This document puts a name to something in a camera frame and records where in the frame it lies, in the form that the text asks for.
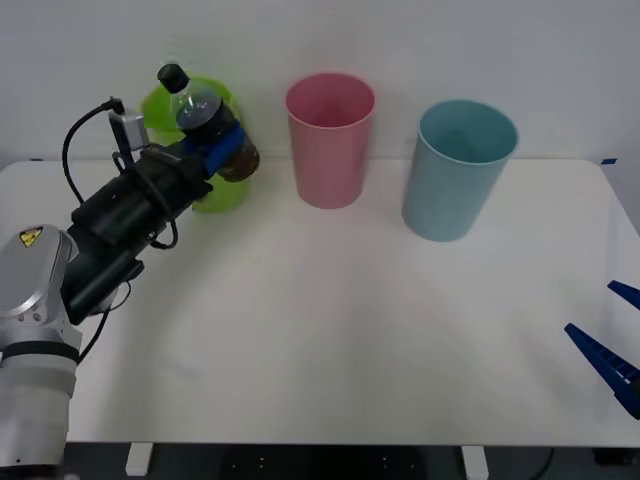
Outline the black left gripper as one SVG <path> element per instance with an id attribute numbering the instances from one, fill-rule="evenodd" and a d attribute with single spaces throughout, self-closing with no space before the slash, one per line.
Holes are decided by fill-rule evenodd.
<path id="1" fill-rule="evenodd" d="M 159 235 L 169 229 L 178 242 L 176 219 L 195 201 L 213 190 L 215 174 L 241 179 L 241 160 L 234 156 L 244 146 L 240 126 L 215 144 L 203 148 L 190 137 L 169 146 L 152 144 L 138 161 L 86 199 L 71 215 L 71 235 L 100 246 L 161 246 Z"/>

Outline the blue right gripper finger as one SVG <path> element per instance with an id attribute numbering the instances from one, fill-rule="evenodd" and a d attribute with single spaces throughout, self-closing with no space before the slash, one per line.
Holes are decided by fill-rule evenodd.
<path id="1" fill-rule="evenodd" d="M 614 292 L 616 295 L 624 299 L 631 304 L 636 310 L 640 310 L 640 290 L 621 283 L 619 281 L 611 281 L 607 288 Z"/>
<path id="2" fill-rule="evenodd" d="M 639 369 L 572 323 L 564 331 L 613 392 L 614 398 L 639 419 Z"/>

